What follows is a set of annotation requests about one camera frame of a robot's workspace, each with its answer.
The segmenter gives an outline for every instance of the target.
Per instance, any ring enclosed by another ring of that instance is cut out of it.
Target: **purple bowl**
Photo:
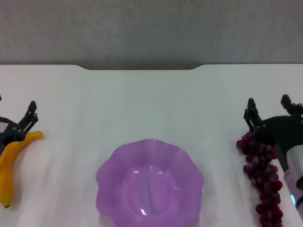
[[[116,227],[182,227],[199,217],[202,174],[186,151],[163,141],[118,147],[96,180],[97,209]]]

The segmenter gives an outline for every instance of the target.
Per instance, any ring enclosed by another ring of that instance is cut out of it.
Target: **white table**
[[[188,226],[256,226],[258,194],[235,148],[248,130],[244,109],[253,97],[261,118],[285,114],[282,94],[303,102],[302,83],[303,65],[0,66],[0,115],[18,122],[35,100],[39,122],[32,130],[45,133],[15,162],[16,197],[0,208],[0,226],[112,226],[95,209],[95,173],[115,148],[146,138],[186,150],[205,178],[200,220]],[[284,182],[282,170],[279,176]],[[286,185],[280,193],[284,226],[303,226]]]

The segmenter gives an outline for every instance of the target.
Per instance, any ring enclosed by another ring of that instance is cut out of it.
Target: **gray background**
[[[302,15],[302,0],[0,0],[0,63],[300,63]]]

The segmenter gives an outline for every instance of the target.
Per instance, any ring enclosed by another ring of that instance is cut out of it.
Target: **red grapes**
[[[274,148],[254,140],[251,132],[237,141],[237,147],[246,155],[247,164],[243,167],[243,171],[259,191],[261,204],[256,206],[256,212],[261,215],[261,225],[283,227],[281,219],[283,212],[278,207],[281,202],[278,191],[283,184],[277,174],[278,167],[270,164],[272,159],[277,158]]]

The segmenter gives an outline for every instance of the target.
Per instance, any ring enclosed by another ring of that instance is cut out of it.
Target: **banana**
[[[19,151],[31,141],[43,136],[40,131],[28,132],[21,142],[8,144],[0,156],[0,203],[7,208],[14,198],[12,167]]]

